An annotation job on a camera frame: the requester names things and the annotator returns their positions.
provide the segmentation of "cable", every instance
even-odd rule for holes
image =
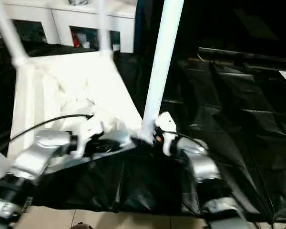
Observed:
[[[205,62],[205,60],[201,58],[201,56],[198,54],[198,52],[196,52],[196,54],[197,54],[198,58],[199,58],[202,62]]]
[[[5,147],[7,147],[9,145],[9,143],[15,141],[17,138],[21,137],[22,135],[26,134],[27,132],[31,131],[31,130],[34,130],[42,125],[45,125],[47,123],[51,123],[51,122],[54,122],[54,121],[57,121],[57,120],[60,120],[60,119],[65,119],[65,118],[74,118],[74,117],[85,117],[85,118],[91,118],[93,117],[93,115],[85,115],[85,114],[69,114],[69,115],[63,115],[63,116],[59,116],[59,117],[56,117],[56,118],[52,118],[52,119],[49,119],[47,121],[44,121],[42,123],[39,123],[29,129],[26,129],[24,131],[22,131],[21,133],[17,134],[16,136],[14,136],[10,141],[8,141],[7,143],[5,143],[3,146],[0,147],[0,151],[3,150]]]
[[[185,137],[185,138],[191,140],[192,142],[195,142],[196,144],[198,144],[198,145],[201,146],[202,148],[206,149],[205,146],[204,146],[203,144],[201,144],[201,142],[199,142],[199,141],[197,141],[197,140],[191,138],[191,137],[188,136],[188,135],[184,135],[184,134],[181,134],[181,133],[178,133],[178,132],[175,132],[175,131],[164,131],[164,130],[163,130],[163,132],[164,132],[164,133],[168,133],[168,134],[177,135],[177,136],[179,136],[179,137]]]
[[[0,139],[5,138],[5,137],[9,137],[10,136],[10,131],[4,131],[0,134]]]

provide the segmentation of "tiled floor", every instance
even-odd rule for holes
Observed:
[[[85,210],[54,210],[32,207],[16,229],[69,229],[80,222],[94,229],[202,229],[204,221],[191,217],[151,216],[133,213],[90,212]],[[275,229],[286,225],[276,224]],[[262,229],[270,229],[261,224]]]

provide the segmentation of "white tubular leg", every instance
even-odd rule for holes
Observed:
[[[143,118],[142,129],[147,135],[153,131],[155,120],[159,115],[183,4],[184,0],[164,2]]]
[[[0,32],[13,59],[13,64],[18,66],[27,60],[28,56],[20,42],[14,25],[6,15],[2,0],[0,0]]]
[[[107,31],[107,19],[106,19],[106,9],[104,0],[98,0],[98,11],[99,11],[99,42],[100,51],[111,52],[109,32]]]

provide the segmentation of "black tarp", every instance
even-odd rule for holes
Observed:
[[[81,52],[58,45],[26,49],[31,56]],[[114,60],[143,114],[152,63],[120,53]],[[0,133],[10,129],[14,83],[0,44]],[[209,145],[249,220],[286,221],[286,80],[279,72],[174,60],[161,110],[170,112],[181,133]],[[189,166],[143,146],[48,176],[34,204],[200,214]]]

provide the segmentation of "silver metal bracket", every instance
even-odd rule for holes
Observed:
[[[0,199],[0,218],[10,219],[16,213],[21,213],[21,207]]]
[[[70,138],[71,135],[65,131],[39,131],[35,136],[35,142],[16,158],[9,173],[37,182],[51,158],[59,153],[66,153]]]
[[[204,142],[200,140],[191,141],[183,137],[178,141],[177,149],[189,157],[197,182],[221,178],[217,165],[209,157],[208,147]]]
[[[100,140],[112,140],[119,143],[121,149],[112,151],[112,152],[94,152],[91,157],[79,157],[74,158],[72,155],[63,155],[61,157],[54,157],[51,159],[48,164],[47,169],[45,170],[45,174],[50,174],[57,172],[59,170],[63,170],[66,168],[70,168],[73,166],[77,166],[80,164],[87,163],[92,160],[97,160],[106,156],[112,156],[115,154],[126,152],[127,150],[133,149],[136,145],[131,140],[131,136],[129,135],[126,129],[122,130],[114,130],[109,133],[104,134],[99,138]]]
[[[212,199],[206,202],[203,208],[207,209],[208,212],[216,214],[228,210],[233,210],[238,216],[228,219],[209,221],[211,229],[225,229],[225,228],[236,228],[236,229],[250,229],[252,226],[247,222],[242,210],[235,201],[234,198],[224,197],[219,199]]]

